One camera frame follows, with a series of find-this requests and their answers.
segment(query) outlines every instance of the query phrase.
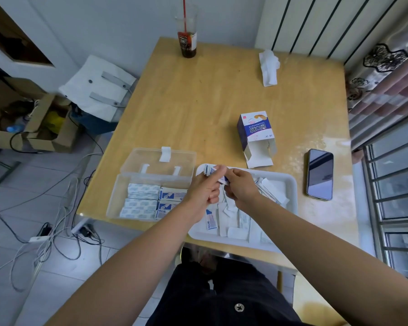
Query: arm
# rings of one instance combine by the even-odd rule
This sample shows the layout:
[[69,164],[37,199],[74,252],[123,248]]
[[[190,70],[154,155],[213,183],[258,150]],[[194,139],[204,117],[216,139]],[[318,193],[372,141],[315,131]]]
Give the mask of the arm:
[[46,325],[132,325],[191,226],[218,202],[225,171],[196,176],[183,202],[104,263]]
[[227,194],[334,309],[363,325],[408,325],[408,279],[262,196],[250,173],[225,174]]

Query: flower embroidery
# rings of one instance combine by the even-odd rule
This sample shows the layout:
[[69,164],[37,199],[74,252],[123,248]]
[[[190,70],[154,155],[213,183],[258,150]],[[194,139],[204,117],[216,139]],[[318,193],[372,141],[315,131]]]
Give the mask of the flower embroidery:
[[346,83],[346,88],[348,90],[348,100],[357,100],[363,96],[363,89],[369,81],[363,78],[355,78],[351,83]]
[[401,49],[390,51],[384,43],[378,43],[364,57],[363,65],[373,67],[378,72],[391,72],[408,59],[408,53]]

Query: crumpled tissue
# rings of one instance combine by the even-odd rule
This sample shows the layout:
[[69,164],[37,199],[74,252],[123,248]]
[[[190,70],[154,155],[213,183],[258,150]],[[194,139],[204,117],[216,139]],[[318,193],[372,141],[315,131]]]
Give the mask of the crumpled tissue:
[[261,72],[263,73],[263,85],[265,87],[277,84],[277,70],[280,68],[278,57],[272,50],[265,50],[258,54],[260,58]]

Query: person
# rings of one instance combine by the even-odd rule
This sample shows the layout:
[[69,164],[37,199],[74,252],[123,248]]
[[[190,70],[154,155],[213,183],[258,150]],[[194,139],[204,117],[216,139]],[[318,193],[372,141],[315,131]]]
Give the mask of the person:
[[[408,279],[350,243],[262,196],[250,173],[218,166],[184,200],[119,250],[46,323],[131,326],[192,225],[217,203],[218,179],[299,272],[352,326],[408,325]],[[304,325],[252,266],[218,264],[214,290],[196,262],[178,265],[147,325]]]

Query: button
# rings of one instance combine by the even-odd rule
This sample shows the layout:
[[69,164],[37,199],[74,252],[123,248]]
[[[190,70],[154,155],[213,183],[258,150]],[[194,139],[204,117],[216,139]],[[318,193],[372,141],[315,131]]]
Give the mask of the button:
[[237,304],[234,306],[234,310],[236,310],[237,312],[242,312],[243,310],[245,310],[245,307],[243,306],[242,303],[237,303]]

